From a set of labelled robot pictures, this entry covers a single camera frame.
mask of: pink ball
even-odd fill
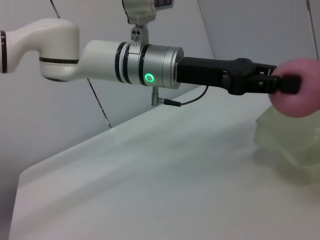
[[[287,61],[277,67],[272,75],[301,77],[298,94],[286,94],[280,91],[269,94],[271,103],[280,113],[288,117],[301,118],[320,109],[320,63],[318,61],[309,58]]]

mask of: table surface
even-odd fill
[[[254,144],[269,105],[211,87],[28,168],[9,239],[319,239],[319,185]]]

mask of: white wall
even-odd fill
[[[316,57],[306,0],[199,0],[199,4],[217,59],[251,58],[278,65]]]
[[[309,0],[318,54],[320,56],[320,1]]]
[[[128,41],[131,26],[121,0],[54,0],[62,18],[79,24],[81,49],[91,40]],[[0,1],[0,29],[15,30],[56,17],[50,0]],[[196,0],[177,0],[150,24],[153,44],[184,47],[189,56],[211,58],[211,47]],[[92,80],[112,125],[150,107],[151,90]],[[174,98],[192,89],[161,91]],[[20,172],[108,130],[88,82],[58,83],[40,76],[38,54],[29,52],[17,71],[0,75],[0,239],[7,239]]]

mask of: clear plastic container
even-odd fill
[[[259,147],[281,153],[289,163],[320,181],[320,111],[290,118],[271,106],[256,123]]]

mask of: green light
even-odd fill
[[[155,81],[155,77],[151,73],[147,73],[146,75],[144,75],[144,79],[150,83]]]

